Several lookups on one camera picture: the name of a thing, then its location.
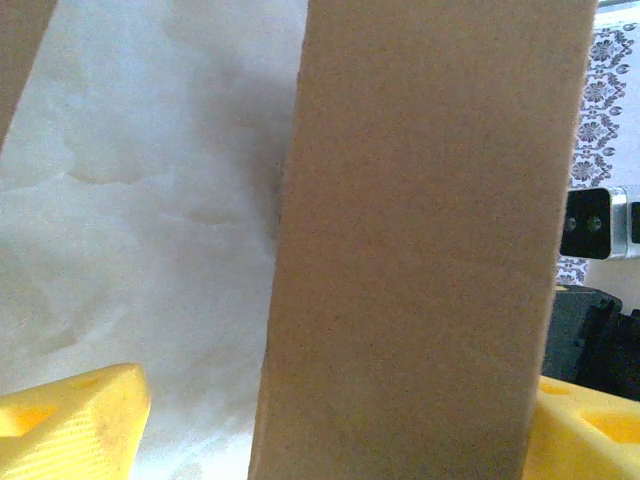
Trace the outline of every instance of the white cloth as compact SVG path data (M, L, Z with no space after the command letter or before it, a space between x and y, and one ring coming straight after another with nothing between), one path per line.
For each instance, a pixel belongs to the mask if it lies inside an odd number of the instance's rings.
M139 362L134 479L247 474L304 0L60 0L0 159L0 393Z
M639 21L638 7L596 16L576 132L572 188L640 184ZM590 262L587 274L587 266L584 260L561 258L558 282L600 284L614 293L621 287L615 272L633 268L628 263ZM614 277L598 280L605 272Z

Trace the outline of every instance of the black machine part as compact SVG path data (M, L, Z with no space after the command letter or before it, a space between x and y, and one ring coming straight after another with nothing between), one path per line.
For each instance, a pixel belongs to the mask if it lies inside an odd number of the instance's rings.
M600 290L559 286L542 374L640 400L640 311Z

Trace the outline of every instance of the cardboard box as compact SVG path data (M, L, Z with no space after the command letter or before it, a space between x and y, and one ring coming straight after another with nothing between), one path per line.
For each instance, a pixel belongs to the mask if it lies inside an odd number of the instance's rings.
M252 480L515 479L592 0L311 0Z
M0 149L56 0L0 0Z

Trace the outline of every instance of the floral pattern fabric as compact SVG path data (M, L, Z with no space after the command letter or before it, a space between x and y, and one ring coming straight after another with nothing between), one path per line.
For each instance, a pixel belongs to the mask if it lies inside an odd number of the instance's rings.
M629 33L637 23L597 29L589 52L579 123L573 151L570 188L597 187L611 178L614 141L618 138L625 96L625 75L631 67L625 62L633 53L634 40ZM560 257L557 282L581 285L587 272L587 261Z

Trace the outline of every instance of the wrinkled white fabric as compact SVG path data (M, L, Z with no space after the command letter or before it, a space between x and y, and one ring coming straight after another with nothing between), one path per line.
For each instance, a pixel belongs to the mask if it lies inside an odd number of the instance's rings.
M118 362L134 479L246 478L304 0L60 0L0 158L0 393Z

